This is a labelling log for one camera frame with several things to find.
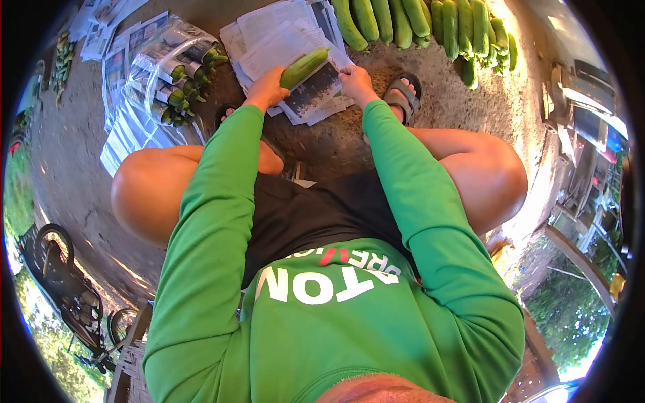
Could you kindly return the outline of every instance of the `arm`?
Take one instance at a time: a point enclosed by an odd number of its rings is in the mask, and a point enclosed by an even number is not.
[[[270,71],[275,91],[281,72]],[[155,401],[184,402],[198,394],[214,400],[219,365],[239,328],[235,309],[251,237],[264,113],[284,96],[273,102],[256,92],[252,87],[245,105],[208,141],[181,201],[143,361]]]
[[[445,168],[378,100],[371,83],[356,92],[367,93],[357,99],[363,130],[424,292],[454,316],[482,399],[499,399],[521,364],[523,312],[468,225]]]

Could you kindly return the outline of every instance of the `leg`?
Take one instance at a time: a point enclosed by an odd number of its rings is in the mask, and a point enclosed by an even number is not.
[[[398,90],[392,92],[403,96]],[[401,108],[392,106],[392,110],[403,121]],[[457,129],[408,130],[450,174],[477,235],[510,220],[520,210],[528,191],[526,170],[503,140]]]
[[[201,146],[147,148],[129,155],[112,180],[112,211],[119,224],[146,243],[166,248],[202,150]],[[277,175],[282,169],[282,160],[260,141],[258,171]]]

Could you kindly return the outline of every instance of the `sandal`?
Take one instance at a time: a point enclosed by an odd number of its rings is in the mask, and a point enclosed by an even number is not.
[[[417,93],[414,94],[408,86],[401,81],[401,79],[407,79]],[[399,94],[393,94],[392,90],[401,91],[405,100],[401,98]],[[388,89],[385,90],[383,101],[390,106],[400,106],[403,110],[403,125],[408,126],[410,122],[412,122],[414,113],[421,107],[422,95],[423,90],[421,88],[421,82],[417,76],[410,72],[403,72],[394,77],[394,80],[390,82]]]
[[[213,125],[215,126],[215,131],[219,129],[220,124],[224,123],[222,122],[222,117],[226,116],[226,111],[229,109],[236,110],[238,108],[239,106],[237,105],[222,104],[222,106],[219,107],[219,109],[217,110],[217,113],[215,114],[215,121],[213,122]],[[269,146],[269,148],[273,150],[273,152],[278,156],[278,158],[280,158],[284,162],[284,154],[273,142],[271,142],[271,140],[267,139],[264,134],[260,136],[260,140],[264,141],[266,145]]]

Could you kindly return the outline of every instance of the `foot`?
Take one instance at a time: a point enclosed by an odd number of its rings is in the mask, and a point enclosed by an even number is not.
[[[222,116],[222,122],[231,116],[235,109],[226,110],[226,115]],[[267,175],[278,176],[284,168],[284,162],[264,141],[260,140],[260,152],[258,154],[257,171]]]
[[[412,91],[412,93],[417,95],[417,92],[414,89],[414,85],[410,84],[410,82],[408,81],[407,78],[402,78],[401,81],[403,82],[403,84],[408,86],[408,88],[410,89],[410,91]],[[390,93],[393,93],[393,94],[398,95],[399,97],[405,99],[405,95],[403,95],[403,93],[401,91],[397,90],[396,88],[393,88],[392,91],[390,91]],[[396,117],[399,120],[399,122],[403,123],[403,118],[405,117],[403,109],[400,106],[397,106],[397,105],[390,105],[390,109],[392,109],[392,112],[394,112],[394,114],[396,115]],[[365,141],[365,143],[367,145],[370,145],[370,141],[368,140],[367,136],[365,136],[365,134],[363,135],[363,140]]]
[[[233,108],[229,108],[226,110],[226,116],[222,116],[222,122],[226,120],[227,117],[231,116],[231,114],[235,112]]]

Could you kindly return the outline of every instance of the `cucumber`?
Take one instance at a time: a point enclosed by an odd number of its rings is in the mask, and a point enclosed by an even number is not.
[[[352,0],[354,15],[363,37],[369,42],[379,40],[379,26],[376,25],[376,17],[372,10],[370,0]]]
[[[388,0],[372,0],[372,9],[374,10],[376,22],[379,25],[381,41],[385,42],[385,45],[388,46],[394,39],[390,4],[388,3]]]
[[[401,49],[407,49],[412,44],[412,28],[405,14],[402,0],[390,0],[390,12],[394,23],[394,43]]]
[[[497,63],[497,51],[494,47],[495,42],[497,42],[495,30],[493,29],[493,25],[490,23],[490,20],[488,20],[488,56],[486,56],[485,60],[489,62],[489,64]]]
[[[334,14],[338,20],[338,29],[341,31],[342,38],[354,50],[365,50],[367,41],[361,35],[358,28],[352,21],[350,13],[350,0],[330,0],[333,6]]]
[[[430,33],[425,37],[428,42],[430,42],[432,40],[432,17],[430,17],[430,10],[423,0],[419,0],[419,4],[421,5],[421,12],[423,13],[423,17],[426,19],[428,26],[430,27]]]
[[[457,42],[457,5],[452,0],[445,0],[442,8],[444,25],[444,49],[450,61],[457,60],[459,44]]]
[[[410,25],[414,33],[419,37],[430,35],[430,27],[428,26],[428,21],[423,16],[419,0],[403,0],[403,6],[408,14],[408,19],[410,20]]]
[[[470,58],[473,53],[473,9],[468,0],[457,0],[459,16],[459,54]]]
[[[473,53],[488,56],[488,7],[481,0],[473,1]]]
[[[316,49],[284,69],[280,75],[280,87],[291,90],[297,83],[301,82],[327,60],[327,52],[329,49]]]
[[[498,54],[505,56],[508,54],[508,34],[504,27],[504,21],[499,18],[490,20],[493,30],[495,31],[496,42],[493,45]]]
[[[430,3],[430,15],[432,17],[433,33],[438,44],[443,46],[443,3],[433,0]]]
[[[517,73],[517,43],[515,42],[515,37],[510,32],[508,33],[508,54],[511,57],[508,71],[511,74],[515,74]]]
[[[461,79],[467,88],[477,89],[479,80],[477,79],[477,62],[474,57],[464,60],[464,70],[461,72]]]
[[[430,35],[424,36],[422,38],[420,36],[417,36],[417,34],[414,34],[414,37],[412,38],[412,40],[414,41],[414,43],[417,44],[417,49],[425,49],[430,45],[430,38],[431,38]]]

